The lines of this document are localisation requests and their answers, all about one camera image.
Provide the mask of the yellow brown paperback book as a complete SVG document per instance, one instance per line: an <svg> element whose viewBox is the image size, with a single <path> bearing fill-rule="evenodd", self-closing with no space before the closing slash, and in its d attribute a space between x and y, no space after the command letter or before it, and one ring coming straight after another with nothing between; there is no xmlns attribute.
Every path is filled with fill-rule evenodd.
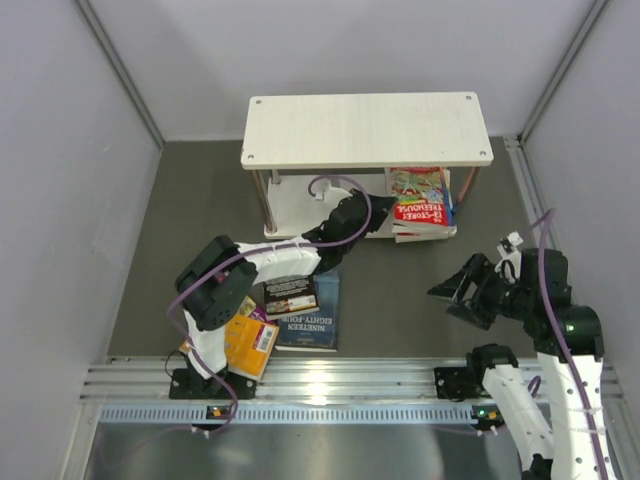
<svg viewBox="0 0 640 480"><path fill-rule="evenodd" d="M417 234L417 235L435 235L436 237L443 236L444 238L453 237L457 234L458 228L456 226L441 226L441 225L417 225L407 226L398 223L392 224L392 232L394 234Z"/></svg>

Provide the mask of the red white book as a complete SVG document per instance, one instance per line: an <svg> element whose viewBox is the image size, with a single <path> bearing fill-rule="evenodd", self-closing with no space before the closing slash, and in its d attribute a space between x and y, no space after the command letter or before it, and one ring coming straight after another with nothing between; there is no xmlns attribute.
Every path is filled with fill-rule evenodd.
<svg viewBox="0 0 640 480"><path fill-rule="evenodd" d="M431 237L429 235L422 234L412 234L412 233L399 233L395 235L395 241L397 243L410 243L410 242L420 242L420 241L429 241Z"/></svg>

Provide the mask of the red treehouse book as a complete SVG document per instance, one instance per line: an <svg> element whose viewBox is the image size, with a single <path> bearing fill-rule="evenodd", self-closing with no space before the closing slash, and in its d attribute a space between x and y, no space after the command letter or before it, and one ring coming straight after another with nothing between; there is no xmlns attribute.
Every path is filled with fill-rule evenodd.
<svg viewBox="0 0 640 480"><path fill-rule="evenodd" d="M449 228L449 172L441 167L395 167L387 170L388 193L396 199L393 222L408 228Z"/></svg>

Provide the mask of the blue Jane Eyre book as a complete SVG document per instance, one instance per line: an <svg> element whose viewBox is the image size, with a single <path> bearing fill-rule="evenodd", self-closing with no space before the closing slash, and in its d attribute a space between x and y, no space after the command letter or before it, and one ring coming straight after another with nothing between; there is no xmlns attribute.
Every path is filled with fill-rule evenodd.
<svg viewBox="0 0 640 480"><path fill-rule="evenodd" d="M455 221L455 197L454 197L454 193L453 193L453 189L452 189L452 185L451 185L451 172L450 170L445 170L445 180L446 180L446 187L447 187L447 192L448 192L448 202L449 202L449 214L448 214L448 218L449 218L449 225L451 228L455 229L456 227L456 221Z"/></svg>

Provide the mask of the black treehouse book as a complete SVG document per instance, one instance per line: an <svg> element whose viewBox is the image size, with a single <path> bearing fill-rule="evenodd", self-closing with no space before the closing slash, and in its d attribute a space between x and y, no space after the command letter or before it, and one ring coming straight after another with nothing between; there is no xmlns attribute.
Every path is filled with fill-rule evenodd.
<svg viewBox="0 0 640 480"><path fill-rule="evenodd" d="M269 321L319 310L312 276L288 276L264 282L263 300Z"/></svg>

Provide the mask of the dark blue Nineteen Eighty-Four book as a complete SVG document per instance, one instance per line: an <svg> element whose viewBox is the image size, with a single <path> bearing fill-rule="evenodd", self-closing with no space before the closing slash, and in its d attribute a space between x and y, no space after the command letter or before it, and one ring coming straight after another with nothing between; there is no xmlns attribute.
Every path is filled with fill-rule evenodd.
<svg viewBox="0 0 640 480"><path fill-rule="evenodd" d="M278 351L338 351L340 271L334 268L314 277L319 309L279 321Z"/></svg>

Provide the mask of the purple treehouse book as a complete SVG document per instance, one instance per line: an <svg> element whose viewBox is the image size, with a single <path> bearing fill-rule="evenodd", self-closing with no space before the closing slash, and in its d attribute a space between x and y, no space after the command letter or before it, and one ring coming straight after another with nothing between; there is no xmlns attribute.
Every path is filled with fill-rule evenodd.
<svg viewBox="0 0 640 480"><path fill-rule="evenodd" d="M264 310L250 297L246 296L237 311L243 317L252 318L265 323L270 323Z"/></svg>

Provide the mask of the orange yellow book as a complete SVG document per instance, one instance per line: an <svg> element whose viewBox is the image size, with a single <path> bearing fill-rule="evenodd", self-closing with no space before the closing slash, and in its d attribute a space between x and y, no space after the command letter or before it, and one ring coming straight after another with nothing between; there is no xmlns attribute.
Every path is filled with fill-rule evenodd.
<svg viewBox="0 0 640 480"><path fill-rule="evenodd" d="M190 364L205 380L224 368L250 380L260 380L275 345L279 328L257 319L235 315L226 325L200 331L184 311L189 339L184 346Z"/></svg>

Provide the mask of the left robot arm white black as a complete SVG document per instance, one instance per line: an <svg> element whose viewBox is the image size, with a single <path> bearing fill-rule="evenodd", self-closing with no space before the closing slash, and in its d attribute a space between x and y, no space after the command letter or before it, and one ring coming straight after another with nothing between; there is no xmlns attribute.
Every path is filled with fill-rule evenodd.
<svg viewBox="0 0 640 480"><path fill-rule="evenodd" d="M180 309L187 321L194 389L214 397L225 388L224 329L254 285L332 270L357 242L380 229L395 203L392 196L353 188L321 224L289 240L245 244L215 237L176 279L177 298L168 310L172 317Z"/></svg>

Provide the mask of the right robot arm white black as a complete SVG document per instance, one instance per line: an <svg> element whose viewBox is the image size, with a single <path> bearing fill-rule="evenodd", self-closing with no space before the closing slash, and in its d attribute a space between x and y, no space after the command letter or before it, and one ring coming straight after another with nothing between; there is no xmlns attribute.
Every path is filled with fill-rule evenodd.
<svg viewBox="0 0 640 480"><path fill-rule="evenodd" d="M473 254L433 286L449 315L481 330L498 317L519 321L533 342L550 408L543 415L513 351L487 344L466 356L466 382L491 398L518 450L524 479L613 479L602 412L604 339L597 313L572 300L566 256L543 246L524 248L513 232L492 263Z"/></svg>

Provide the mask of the white two-tier shelf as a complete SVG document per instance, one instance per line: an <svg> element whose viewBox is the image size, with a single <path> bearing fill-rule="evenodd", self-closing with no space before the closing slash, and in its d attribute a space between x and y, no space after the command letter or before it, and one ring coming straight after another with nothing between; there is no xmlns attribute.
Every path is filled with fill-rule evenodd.
<svg viewBox="0 0 640 480"><path fill-rule="evenodd" d="M383 195L387 168L484 167L493 159L473 92L256 96L241 150L268 239L291 238L328 216L331 204L307 192L320 172L349 173Z"/></svg>

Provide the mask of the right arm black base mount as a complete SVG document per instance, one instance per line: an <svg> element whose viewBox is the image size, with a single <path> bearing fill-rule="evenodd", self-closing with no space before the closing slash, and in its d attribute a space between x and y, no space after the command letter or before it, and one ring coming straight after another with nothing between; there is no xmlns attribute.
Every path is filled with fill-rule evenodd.
<svg viewBox="0 0 640 480"><path fill-rule="evenodd" d="M439 399L463 402L490 398L479 376L467 367L437 367L434 369L434 379Z"/></svg>

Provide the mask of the aluminium rail base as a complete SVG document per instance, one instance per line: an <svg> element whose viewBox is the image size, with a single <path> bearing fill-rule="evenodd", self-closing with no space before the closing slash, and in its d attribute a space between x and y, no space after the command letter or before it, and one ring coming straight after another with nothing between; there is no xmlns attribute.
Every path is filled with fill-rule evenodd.
<svg viewBox="0 0 640 480"><path fill-rule="evenodd" d="M172 400L169 371L179 358L112 357L88 369L80 400L104 423L215 425L229 400ZM259 382L242 381L233 424L475 424L497 416L489 398L452 402L437 395L439 367L460 359L296 359L269 361Z"/></svg>

